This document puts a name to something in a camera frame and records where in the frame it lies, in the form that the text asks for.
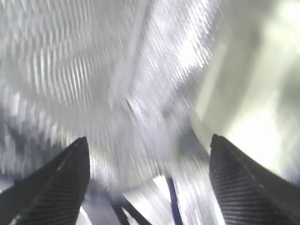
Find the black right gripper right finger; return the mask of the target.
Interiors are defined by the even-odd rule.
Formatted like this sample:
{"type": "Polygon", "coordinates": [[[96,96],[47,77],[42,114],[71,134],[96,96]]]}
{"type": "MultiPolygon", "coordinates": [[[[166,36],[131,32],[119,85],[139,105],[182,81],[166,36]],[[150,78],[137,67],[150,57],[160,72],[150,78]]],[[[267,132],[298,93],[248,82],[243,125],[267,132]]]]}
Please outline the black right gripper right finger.
{"type": "Polygon", "coordinates": [[[300,188],[223,136],[210,144],[209,178],[227,225],[298,225],[300,188]]]}

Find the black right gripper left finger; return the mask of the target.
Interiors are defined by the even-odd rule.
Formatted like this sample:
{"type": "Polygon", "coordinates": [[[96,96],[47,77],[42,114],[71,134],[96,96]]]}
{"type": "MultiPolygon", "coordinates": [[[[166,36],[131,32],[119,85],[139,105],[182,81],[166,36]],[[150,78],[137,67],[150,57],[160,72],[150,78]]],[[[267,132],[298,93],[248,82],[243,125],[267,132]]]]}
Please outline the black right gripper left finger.
{"type": "Polygon", "coordinates": [[[0,195],[2,225],[74,225],[90,180],[86,137],[0,195]]]}

